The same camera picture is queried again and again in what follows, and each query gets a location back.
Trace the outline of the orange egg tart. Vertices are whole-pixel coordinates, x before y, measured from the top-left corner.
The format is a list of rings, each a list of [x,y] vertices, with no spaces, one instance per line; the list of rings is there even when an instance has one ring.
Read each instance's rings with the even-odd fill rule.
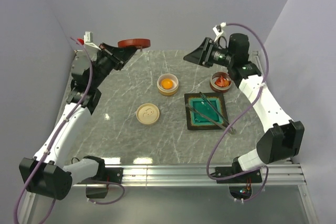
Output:
[[[172,89],[174,86],[174,83],[171,79],[163,79],[161,81],[161,87],[165,90]]]

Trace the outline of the red toy shrimp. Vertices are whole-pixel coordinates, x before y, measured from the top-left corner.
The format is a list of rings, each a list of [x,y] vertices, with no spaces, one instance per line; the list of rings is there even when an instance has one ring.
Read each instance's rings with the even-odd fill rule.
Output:
[[[228,86],[230,85],[230,81],[227,80],[226,78],[224,78],[224,76],[220,76],[220,77],[218,77],[218,79],[215,81],[215,84],[216,84],[218,87],[225,88],[225,87],[228,87]]]

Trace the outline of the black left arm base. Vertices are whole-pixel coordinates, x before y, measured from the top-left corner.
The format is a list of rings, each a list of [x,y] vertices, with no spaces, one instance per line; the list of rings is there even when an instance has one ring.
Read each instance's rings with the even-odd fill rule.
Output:
[[[89,176],[88,179],[102,182],[114,182],[118,184],[122,182],[122,167],[106,168],[105,160],[95,156],[84,156],[83,158],[98,163],[97,171],[94,175]]]

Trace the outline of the dark red steel-lined container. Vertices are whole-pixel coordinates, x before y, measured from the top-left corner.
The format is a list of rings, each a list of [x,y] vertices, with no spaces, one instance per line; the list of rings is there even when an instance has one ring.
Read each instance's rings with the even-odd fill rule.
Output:
[[[226,78],[227,80],[230,81],[230,85],[228,87],[225,87],[225,88],[221,88],[221,87],[218,87],[216,84],[215,84],[215,81],[218,79],[218,77],[220,76],[224,76],[224,78]],[[226,72],[216,72],[214,73],[211,78],[210,78],[210,81],[209,81],[209,85],[210,85],[210,88],[215,91],[215,92],[220,92],[220,93],[226,93],[232,86],[232,80],[230,78],[230,76],[228,75],[228,73]]]

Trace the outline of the cream round container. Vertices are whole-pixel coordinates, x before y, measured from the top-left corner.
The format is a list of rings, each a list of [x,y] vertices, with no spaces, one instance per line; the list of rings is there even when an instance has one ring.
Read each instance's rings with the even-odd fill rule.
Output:
[[[165,96],[172,96],[177,93],[179,88],[178,78],[170,73],[161,75],[157,80],[157,88],[160,94]]]

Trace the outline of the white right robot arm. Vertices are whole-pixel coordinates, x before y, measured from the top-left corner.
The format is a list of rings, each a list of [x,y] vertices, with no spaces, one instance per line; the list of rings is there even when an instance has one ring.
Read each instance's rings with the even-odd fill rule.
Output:
[[[268,89],[265,75],[249,61],[249,39],[240,33],[230,35],[228,47],[221,48],[206,37],[201,45],[184,56],[184,60],[203,67],[224,66],[236,87],[251,102],[257,113],[264,135],[256,148],[240,156],[232,168],[232,177],[238,182],[250,176],[250,170],[299,154],[305,127],[280,107]]]

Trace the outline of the dark red round lid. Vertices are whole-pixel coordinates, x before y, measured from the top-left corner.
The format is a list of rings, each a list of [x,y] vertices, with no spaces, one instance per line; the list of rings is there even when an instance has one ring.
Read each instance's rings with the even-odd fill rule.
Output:
[[[125,39],[118,42],[119,48],[126,47],[135,47],[137,49],[145,49],[151,46],[151,41],[146,38],[133,38],[133,39]]]

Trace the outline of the cream round lid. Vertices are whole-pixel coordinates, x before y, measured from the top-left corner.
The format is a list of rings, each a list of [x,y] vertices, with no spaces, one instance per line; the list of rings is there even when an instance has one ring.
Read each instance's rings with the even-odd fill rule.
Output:
[[[143,125],[152,125],[158,121],[159,117],[160,110],[152,103],[142,104],[136,111],[136,118]]]

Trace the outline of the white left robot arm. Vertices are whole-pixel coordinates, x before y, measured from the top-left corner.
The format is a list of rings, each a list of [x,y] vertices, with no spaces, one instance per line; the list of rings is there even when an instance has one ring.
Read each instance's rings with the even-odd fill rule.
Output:
[[[85,44],[72,63],[70,93],[59,122],[33,158],[23,158],[19,170],[28,192],[55,200],[64,199],[72,185],[90,179],[100,183],[106,178],[104,159],[85,156],[66,165],[67,155],[80,130],[96,109],[101,92],[98,87],[113,70],[121,70],[137,47],[114,47],[101,43],[92,46],[90,59]]]

